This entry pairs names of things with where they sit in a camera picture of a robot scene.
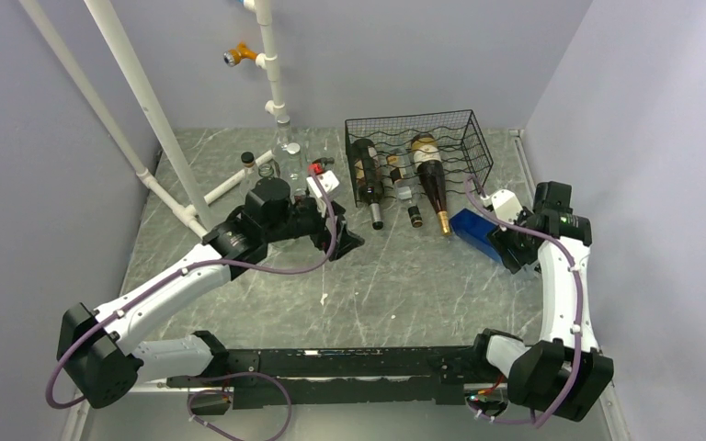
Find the blue square glass bottle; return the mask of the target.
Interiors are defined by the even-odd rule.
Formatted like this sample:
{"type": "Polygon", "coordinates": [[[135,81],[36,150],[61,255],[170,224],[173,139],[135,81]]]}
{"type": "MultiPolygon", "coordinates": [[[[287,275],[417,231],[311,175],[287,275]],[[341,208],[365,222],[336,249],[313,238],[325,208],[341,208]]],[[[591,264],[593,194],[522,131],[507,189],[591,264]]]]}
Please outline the blue square glass bottle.
{"type": "MultiPolygon", "coordinates": [[[[450,218],[450,226],[463,242],[485,254],[495,263],[504,266],[489,242],[489,232],[493,230],[494,227],[500,227],[499,225],[492,223],[469,209],[463,209],[450,218]]],[[[533,269],[537,264],[538,262],[533,266],[524,268],[533,269]]]]}

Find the clear glass bottle silver cap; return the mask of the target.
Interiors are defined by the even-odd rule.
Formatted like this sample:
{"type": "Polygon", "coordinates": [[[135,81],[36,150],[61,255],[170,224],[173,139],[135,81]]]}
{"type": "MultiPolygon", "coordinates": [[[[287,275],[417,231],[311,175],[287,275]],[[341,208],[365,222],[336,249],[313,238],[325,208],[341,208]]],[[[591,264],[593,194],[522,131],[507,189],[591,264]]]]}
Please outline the clear glass bottle silver cap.
{"type": "Polygon", "coordinates": [[[281,176],[289,184],[294,199],[305,198],[307,173],[301,145],[290,142],[284,146],[282,152],[281,176]]]}

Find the clear bottle black gold cap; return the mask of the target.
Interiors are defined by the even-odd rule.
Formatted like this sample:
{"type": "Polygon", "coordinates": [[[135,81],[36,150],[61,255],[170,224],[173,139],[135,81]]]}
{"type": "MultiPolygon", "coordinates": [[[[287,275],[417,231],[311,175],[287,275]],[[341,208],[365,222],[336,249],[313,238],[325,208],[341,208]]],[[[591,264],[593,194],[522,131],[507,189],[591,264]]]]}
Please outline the clear bottle black gold cap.
{"type": "Polygon", "coordinates": [[[423,226],[423,218],[418,207],[420,197],[416,187],[412,163],[406,153],[393,150],[386,155],[389,177],[397,200],[406,207],[408,218],[413,228],[423,226]]]}

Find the clear bottle red black label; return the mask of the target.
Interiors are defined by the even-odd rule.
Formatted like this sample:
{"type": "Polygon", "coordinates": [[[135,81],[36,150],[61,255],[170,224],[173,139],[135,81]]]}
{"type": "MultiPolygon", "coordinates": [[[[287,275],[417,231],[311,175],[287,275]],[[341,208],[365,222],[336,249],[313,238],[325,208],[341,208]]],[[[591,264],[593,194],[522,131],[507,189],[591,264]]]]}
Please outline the clear bottle red black label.
{"type": "Polygon", "coordinates": [[[243,178],[239,183],[239,192],[242,201],[245,201],[247,195],[256,187],[257,181],[260,178],[258,173],[259,165],[252,152],[243,152],[240,159],[243,166],[243,178]]]}

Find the clear bottle black gold label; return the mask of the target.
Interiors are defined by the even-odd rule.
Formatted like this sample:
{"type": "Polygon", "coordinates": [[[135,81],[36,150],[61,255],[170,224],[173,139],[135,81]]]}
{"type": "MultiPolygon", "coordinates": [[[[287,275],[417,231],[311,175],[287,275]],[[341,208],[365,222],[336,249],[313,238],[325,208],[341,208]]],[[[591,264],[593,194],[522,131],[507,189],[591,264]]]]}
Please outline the clear bottle black gold label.
{"type": "Polygon", "coordinates": [[[273,164],[262,164],[258,167],[258,175],[260,178],[274,178],[277,176],[273,164]]]}

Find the clear round glass bottle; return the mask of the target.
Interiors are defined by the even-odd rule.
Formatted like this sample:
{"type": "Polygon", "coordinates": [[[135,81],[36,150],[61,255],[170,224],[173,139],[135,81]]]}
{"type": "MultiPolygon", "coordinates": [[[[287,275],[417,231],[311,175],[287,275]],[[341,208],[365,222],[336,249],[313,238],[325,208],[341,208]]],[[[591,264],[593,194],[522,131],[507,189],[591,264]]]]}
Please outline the clear round glass bottle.
{"type": "Polygon", "coordinates": [[[290,116],[277,116],[277,131],[275,146],[272,148],[272,159],[280,170],[285,168],[290,160],[290,145],[294,142],[290,116]]]}

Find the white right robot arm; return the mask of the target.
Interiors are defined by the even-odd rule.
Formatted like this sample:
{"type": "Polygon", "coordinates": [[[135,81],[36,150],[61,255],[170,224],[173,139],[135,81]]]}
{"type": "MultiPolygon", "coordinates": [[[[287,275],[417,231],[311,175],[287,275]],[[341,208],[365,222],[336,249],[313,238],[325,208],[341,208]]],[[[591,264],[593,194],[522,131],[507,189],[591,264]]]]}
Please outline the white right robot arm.
{"type": "Polygon", "coordinates": [[[533,205],[498,190],[466,190],[467,199],[495,227],[488,234],[508,269],[538,264],[542,285],[539,339],[486,329],[477,337],[470,369],[481,381],[503,374],[507,398],[529,409],[524,424],[542,427],[551,417],[579,422],[612,380],[614,364],[594,335],[588,306],[589,219],[571,207],[572,188],[548,181],[535,188],[533,205]]]}

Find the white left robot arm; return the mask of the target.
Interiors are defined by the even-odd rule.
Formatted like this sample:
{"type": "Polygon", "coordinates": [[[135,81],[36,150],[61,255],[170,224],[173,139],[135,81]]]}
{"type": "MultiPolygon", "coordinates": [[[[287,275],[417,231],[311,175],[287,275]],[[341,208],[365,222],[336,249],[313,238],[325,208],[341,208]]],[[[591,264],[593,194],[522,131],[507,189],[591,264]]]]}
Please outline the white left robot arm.
{"type": "Polygon", "coordinates": [[[211,333],[147,341],[158,325],[190,303],[236,280],[245,271],[301,275],[307,268],[262,266],[272,243],[302,237],[335,261],[365,243],[350,232],[345,210],[335,201],[340,182],[332,171],[306,179],[308,196],[294,200],[290,185],[276,177],[260,179],[235,207],[179,261],[127,294],[89,309],[77,303],[62,317],[57,365],[45,387],[55,409],[54,385],[65,373],[83,400],[100,409],[133,386],[157,379],[191,377],[206,386],[220,383],[229,351],[211,333]]]}

